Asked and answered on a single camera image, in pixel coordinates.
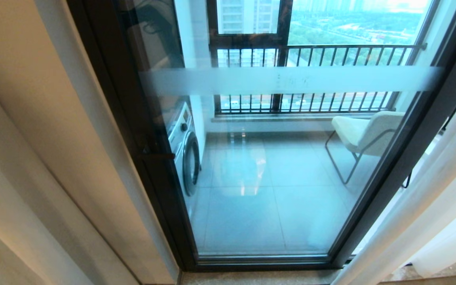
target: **glass door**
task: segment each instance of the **glass door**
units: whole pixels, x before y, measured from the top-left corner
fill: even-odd
[[[455,0],[69,6],[183,270],[340,267],[456,105]]]

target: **door frame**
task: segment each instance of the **door frame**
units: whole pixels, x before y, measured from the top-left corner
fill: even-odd
[[[67,0],[87,55],[132,157],[174,258],[183,271],[260,271],[341,268],[399,189],[456,106],[456,38],[445,43],[449,58],[440,86],[423,92],[415,112],[378,165],[360,206],[352,211],[330,257],[199,259],[185,202],[155,94],[145,94],[116,12],[116,0]]]

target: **chair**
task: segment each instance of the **chair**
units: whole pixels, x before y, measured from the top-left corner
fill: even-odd
[[[343,184],[347,184],[351,179],[362,155],[383,155],[403,117],[403,112],[381,111],[377,112],[369,120],[341,116],[336,116],[332,119],[332,125],[335,131],[325,142],[325,148]],[[353,166],[353,169],[351,169],[347,180],[342,178],[339,168],[328,150],[328,141],[330,141],[336,133],[344,146],[355,158],[355,165]]]

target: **balcony railing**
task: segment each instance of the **balcony railing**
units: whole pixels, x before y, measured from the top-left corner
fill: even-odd
[[[410,65],[425,45],[307,45],[281,48],[217,49],[218,67]],[[390,110],[398,92],[218,95],[216,114],[379,112]]]

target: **front-loading washing machine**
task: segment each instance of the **front-loading washing machine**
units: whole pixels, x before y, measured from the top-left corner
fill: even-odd
[[[191,217],[194,212],[197,195],[196,183],[200,171],[200,151],[195,134],[195,124],[187,103],[179,108],[179,113],[168,131],[170,148],[175,154],[175,168],[179,176],[180,187]]]

